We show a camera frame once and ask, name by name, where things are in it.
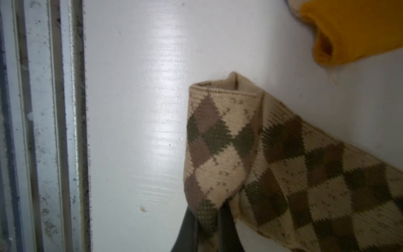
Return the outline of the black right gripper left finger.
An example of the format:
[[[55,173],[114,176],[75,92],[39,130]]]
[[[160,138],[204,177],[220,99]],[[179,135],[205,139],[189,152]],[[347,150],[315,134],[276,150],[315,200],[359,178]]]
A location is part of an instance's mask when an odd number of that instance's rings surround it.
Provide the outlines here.
[[[171,252],[198,252],[198,220],[189,208]]]

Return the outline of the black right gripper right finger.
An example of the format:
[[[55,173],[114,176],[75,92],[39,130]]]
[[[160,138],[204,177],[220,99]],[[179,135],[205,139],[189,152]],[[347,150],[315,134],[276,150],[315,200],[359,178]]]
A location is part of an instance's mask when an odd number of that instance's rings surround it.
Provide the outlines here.
[[[239,239],[229,203],[218,211],[218,236],[220,252],[245,252]]]

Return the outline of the beige argyle sock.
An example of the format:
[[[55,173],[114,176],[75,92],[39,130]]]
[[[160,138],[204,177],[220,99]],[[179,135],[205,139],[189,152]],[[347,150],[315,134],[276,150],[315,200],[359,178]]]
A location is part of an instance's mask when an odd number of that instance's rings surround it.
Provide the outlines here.
[[[403,173],[304,121],[246,77],[190,86],[184,191],[201,252],[232,212],[294,252],[400,252]]]

